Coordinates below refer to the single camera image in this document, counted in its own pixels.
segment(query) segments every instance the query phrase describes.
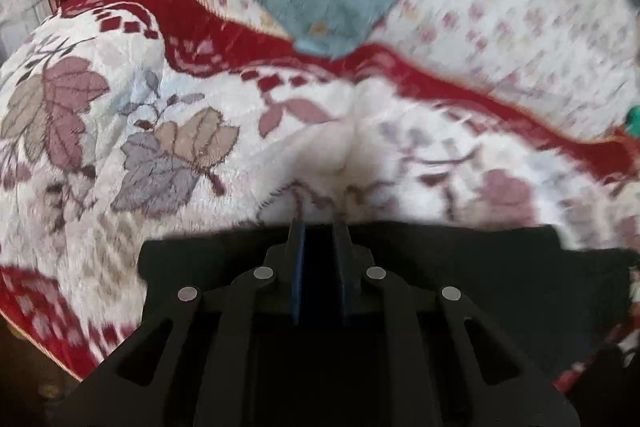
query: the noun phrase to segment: metal screw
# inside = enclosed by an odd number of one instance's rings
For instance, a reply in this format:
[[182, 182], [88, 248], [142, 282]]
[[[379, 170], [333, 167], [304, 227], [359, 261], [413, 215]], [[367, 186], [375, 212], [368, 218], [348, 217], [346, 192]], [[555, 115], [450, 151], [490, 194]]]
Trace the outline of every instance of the metal screw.
[[258, 266], [254, 270], [254, 277], [260, 280], [271, 279], [271, 277], [273, 277], [273, 270], [268, 266]]
[[380, 266], [371, 266], [367, 268], [367, 277], [369, 277], [369, 279], [375, 279], [379, 281], [386, 277], [386, 271]]
[[184, 288], [180, 288], [180, 291], [178, 291], [178, 299], [182, 302], [193, 301], [197, 296], [198, 290], [193, 286], [185, 286]]
[[454, 286], [446, 286], [442, 289], [442, 296], [446, 298], [447, 301], [457, 301], [460, 300], [462, 293]]

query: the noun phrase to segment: red pattern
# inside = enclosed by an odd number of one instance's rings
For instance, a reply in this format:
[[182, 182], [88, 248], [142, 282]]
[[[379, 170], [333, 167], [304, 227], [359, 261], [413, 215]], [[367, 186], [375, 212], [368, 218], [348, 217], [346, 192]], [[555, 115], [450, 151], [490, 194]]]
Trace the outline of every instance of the red pattern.
[[0, 309], [76, 377], [86, 377], [97, 365], [55, 279], [34, 270], [0, 267]]
[[[63, 12], [78, 13], [88, 0], [69, 0]], [[320, 66], [340, 78], [357, 82], [373, 73], [384, 74], [398, 84], [398, 94], [418, 100], [451, 100], [455, 105], [492, 114], [511, 123], [512, 130], [540, 149], [560, 148], [582, 162], [597, 179], [632, 176], [636, 170], [630, 152], [619, 137], [601, 142], [579, 142], [546, 127], [532, 116], [480, 92], [457, 86], [420, 71], [380, 44], [366, 44], [340, 60], [301, 55], [291, 42], [255, 32], [247, 26], [223, 20], [196, 0], [101, 0], [118, 3], [112, 9], [127, 9], [151, 26], [146, 8], [156, 18], [165, 40], [169, 65], [182, 73], [202, 78], [220, 71], [257, 66], [287, 65], [300, 69]], [[191, 51], [184, 43], [190, 44]], [[199, 54], [200, 44], [212, 43], [212, 51]], [[222, 60], [213, 61], [212, 56]]]

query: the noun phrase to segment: pink leaf print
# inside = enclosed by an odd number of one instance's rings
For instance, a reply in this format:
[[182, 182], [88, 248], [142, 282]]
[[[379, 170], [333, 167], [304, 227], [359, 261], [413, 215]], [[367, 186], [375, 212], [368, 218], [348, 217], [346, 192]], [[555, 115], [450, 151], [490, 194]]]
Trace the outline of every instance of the pink leaf print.
[[442, 18], [442, 25], [447, 30], [453, 30], [458, 25], [458, 20], [459, 20], [459, 17], [457, 13], [447, 12], [444, 14], [444, 17]]
[[275, 103], [267, 109], [258, 122], [258, 131], [260, 132], [260, 136], [265, 138], [271, 131], [280, 125], [283, 112], [284, 108], [281, 103]]
[[84, 123], [77, 115], [88, 112], [92, 100], [108, 92], [109, 85], [98, 73], [89, 71], [89, 61], [66, 57], [44, 71], [42, 87], [49, 113], [45, 147], [53, 165], [78, 171], [82, 164], [79, 135]]
[[437, 38], [438, 31], [434, 27], [427, 28], [420, 34], [420, 40], [425, 44], [433, 44]]
[[292, 98], [283, 105], [289, 113], [304, 123], [325, 123], [333, 120], [324, 109], [306, 98]]
[[518, 71], [511, 71], [507, 76], [500, 80], [500, 84], [506, 84], [507, 86], [516, 86], [520, 80], [520, 73]]
[[484, 37], [480, 37], [476, 41], [476, 49], [481, 52], [487, 47], [488, 41]]
[[469, 17], [475, 22], [484, 17], [484, 7], [482, 6], [481, 2], [475, 1], [469, 7]]

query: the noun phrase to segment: pink floral bedsheet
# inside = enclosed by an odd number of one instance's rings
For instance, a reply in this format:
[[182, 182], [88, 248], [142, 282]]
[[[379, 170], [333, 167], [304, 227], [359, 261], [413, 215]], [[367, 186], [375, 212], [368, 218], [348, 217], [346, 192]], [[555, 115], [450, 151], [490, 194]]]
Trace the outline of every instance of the pink floral bedsheet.
[[[286, 36], [253, 0], [200, 1]], [[399, 0], [370, 40], [571, 136], [593, 138], [640, 100], [636, 12], [627, 0]]]

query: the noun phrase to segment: leaf pattern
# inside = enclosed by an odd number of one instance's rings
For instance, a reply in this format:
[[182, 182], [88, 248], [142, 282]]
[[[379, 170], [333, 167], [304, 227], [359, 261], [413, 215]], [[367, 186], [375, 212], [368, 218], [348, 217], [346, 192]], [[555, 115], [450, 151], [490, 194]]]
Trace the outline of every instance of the leaf pattern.
[[270, 105], [267, 111], [260, 117], [258, 131], [260, 136], [265, 138], [271, 131], [280, 125], [284, 110], [281, 103]]
[[153, 132], [130, 136], [121, 147], [129, 172], [111, 208], [140, 209], [149, 217], [175, 214], [203, 175], [215, 194], [224, 195], [222, 181], [209, 169], [231, 152], [238, 134], [238, 127], [224, 125], [220, 112], [207, 107], [181, 126], [167, 121]]
[[181, 96], [178, 100], [182, 103], [189, 105], [191, 103], [199, 102], [200, 100], [203, 100], [203, 99], [204, 99], [204, 94], [202, 94], [201, 92], [192, 92], [191, 94], [185, 94], [184, 96]]
[[141, 105], [142, 104], [136, 102], [127, 102], [120, 108], [118, 113], [123, 116], [129, 116], [130, 114], [134, 113]]
[[292, 98], [283, 104], [287, 112], [304, 123], [326, 123], [333, 120], [324, 109], [306, 98]]
[[105, 78], [88, 68], [85, 58], [65, 57], [43, 74], [34, 74], [18, 84], [0, 126], [2, 139], [24, 140], [30, 163], [46, 148], [53, 165], [66, 172], [82, 167], [79, 136], [84, 123], [79, 113], [89, 111], [90, 102], [108, 92]]
[[49, 113], [45, 146], [53, 165], [64, 171], [78, 171], [82, 164], [79, 135], [84, 123], [78, 113], [88, 112], [89, 103], [109, 90], [105, 78], [89, 71], [89, 65], [84, 58], [65, 57], [44, 71], [42, 85]]
[[191, 198], [199, 175], [191, 165], [166, 153], [154, 134], [136, 133], [121, 147], [129, 172], [111, 208], [142, 209], [149, 217], [173, 214]]
[[156, 94], [156, 96], [160, 96], [158, 94], [158, 87], [160, 87], [160, 78], [158, 77], [157, 74], [155, 74], [151, 70], [146, 70], [145, 82], [146, 82], [146, 85], [149, 87], [149, 89], [151, 89]]

